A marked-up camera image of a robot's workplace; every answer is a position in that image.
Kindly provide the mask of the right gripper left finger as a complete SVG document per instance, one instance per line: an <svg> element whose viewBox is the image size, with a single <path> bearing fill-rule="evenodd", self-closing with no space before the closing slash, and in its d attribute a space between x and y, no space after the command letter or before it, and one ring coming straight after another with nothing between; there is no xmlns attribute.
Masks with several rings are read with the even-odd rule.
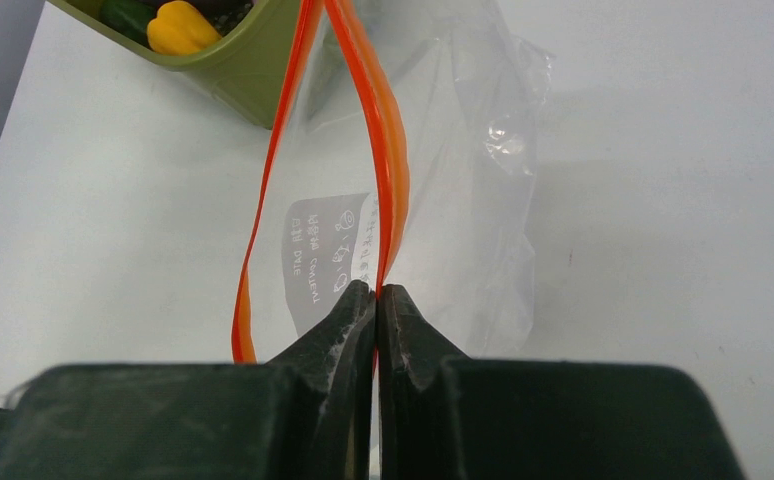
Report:
<svg viewBox="0 0 774 480"><path fill-rule="evenodd" d="M77 364L0 414L0 479L366 479L375 295L262 364Z"/></svg>

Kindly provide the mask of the clear zip bag orange zipper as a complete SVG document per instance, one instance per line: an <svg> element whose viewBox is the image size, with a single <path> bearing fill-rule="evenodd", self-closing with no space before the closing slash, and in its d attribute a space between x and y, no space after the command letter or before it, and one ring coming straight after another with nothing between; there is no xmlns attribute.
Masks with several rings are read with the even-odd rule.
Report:
<svg viewBox="0 0 774 480"><path fill-rule="evenodd" d="M527 219L550 59L495 1L299 1L232 325L236 362L354 282L405 287L475 356L533 324Z"/></svg>

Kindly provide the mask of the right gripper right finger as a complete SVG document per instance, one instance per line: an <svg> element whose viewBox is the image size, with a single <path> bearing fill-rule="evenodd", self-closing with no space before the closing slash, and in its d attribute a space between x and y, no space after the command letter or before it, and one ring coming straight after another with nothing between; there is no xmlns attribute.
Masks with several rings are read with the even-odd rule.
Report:
<svg viewBox="0 0 774 480"><path fill-rule="evenodd" d="M707 396L681 370L473 359L407 290L382 289L385 479L740 479Z"/></svg>

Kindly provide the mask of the olive green plastic bin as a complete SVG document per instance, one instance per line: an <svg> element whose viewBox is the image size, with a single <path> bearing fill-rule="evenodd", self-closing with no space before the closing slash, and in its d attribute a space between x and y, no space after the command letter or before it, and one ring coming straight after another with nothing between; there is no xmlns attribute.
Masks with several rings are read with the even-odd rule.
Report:
<svg viewBox="0 0 774 480"><path fill-rule="evenodd" d="M259 1L216 45L181 57L155 53L100 22L99 1L52 5L146 62L183 75L246 121L272 127L299 14L297 1Z"/></svg>

